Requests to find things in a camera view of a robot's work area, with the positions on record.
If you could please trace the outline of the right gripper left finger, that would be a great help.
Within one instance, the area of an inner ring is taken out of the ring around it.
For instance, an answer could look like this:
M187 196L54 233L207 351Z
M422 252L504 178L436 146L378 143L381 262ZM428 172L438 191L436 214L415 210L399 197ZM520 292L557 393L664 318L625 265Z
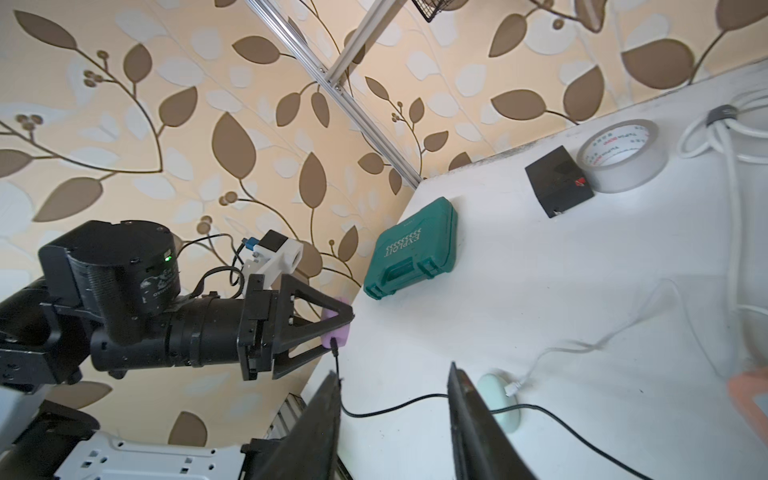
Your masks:
M241 448L242 479L333 479L337 472L341 395L329 373L297 423L281 439L253 439Z

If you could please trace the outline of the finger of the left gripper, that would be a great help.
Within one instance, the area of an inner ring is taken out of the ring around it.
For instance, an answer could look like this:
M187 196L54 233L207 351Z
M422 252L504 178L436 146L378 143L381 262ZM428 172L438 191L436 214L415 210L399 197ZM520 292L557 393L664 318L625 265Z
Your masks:
M305 284L293 275L283 274L280 278L281 287L277 298L277 334L323 334L330 333L354 319L350 305L336 300L319 290ZM309 305L325 309L334 316L318 322L298 322L294 316L295 300L303 300Z
M322 345L315 346L303 353L292 356L290 350L310 340L319 338L319 334L275 334L272 342L272 379L278 380L289 373L311 363L330 351Z

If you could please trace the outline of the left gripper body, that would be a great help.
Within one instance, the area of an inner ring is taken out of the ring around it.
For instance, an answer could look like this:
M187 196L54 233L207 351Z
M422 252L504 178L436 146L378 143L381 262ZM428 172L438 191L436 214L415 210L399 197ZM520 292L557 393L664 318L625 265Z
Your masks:
M198 281L182 294L172 233L150 221L88 221L38 251L51 335L100 371L239 364L244 380L272 369L268 323L275 292L262 274L231 265L204 273L236 276L222 298Z

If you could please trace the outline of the mint earbud case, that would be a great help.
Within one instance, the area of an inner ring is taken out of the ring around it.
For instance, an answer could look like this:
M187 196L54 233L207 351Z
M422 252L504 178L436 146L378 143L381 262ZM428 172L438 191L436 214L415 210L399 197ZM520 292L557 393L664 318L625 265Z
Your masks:
M517 405L517 398L507 395L506 385L507 381L496 374L489 373L480 378L477 391L489 410ZM493 417L505 434L514 433L520 426L521 413L517 409L494 414Z

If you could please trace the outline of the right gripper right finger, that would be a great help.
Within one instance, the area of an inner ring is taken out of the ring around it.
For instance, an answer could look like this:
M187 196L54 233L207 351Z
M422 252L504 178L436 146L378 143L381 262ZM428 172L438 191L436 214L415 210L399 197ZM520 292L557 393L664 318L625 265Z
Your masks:
M449 370L447 395L457 479L535 478L455 362Z

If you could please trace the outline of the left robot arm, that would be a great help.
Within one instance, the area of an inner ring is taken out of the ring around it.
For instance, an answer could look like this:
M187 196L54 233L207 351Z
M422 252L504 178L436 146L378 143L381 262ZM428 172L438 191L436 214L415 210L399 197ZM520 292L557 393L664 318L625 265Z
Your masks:
M44 245L43 274L1 304L1 475L5 479L329 479L337 468L341 398L330 374L288 435L230 447L147 445L101 430L52 402L81 364L112 377L152 368L236 364L274 378L321 357L293 349L351 323L352 308L304 284L272 249L265 266L237 271L224 298L181 292L171 231L151 221L89 221Z

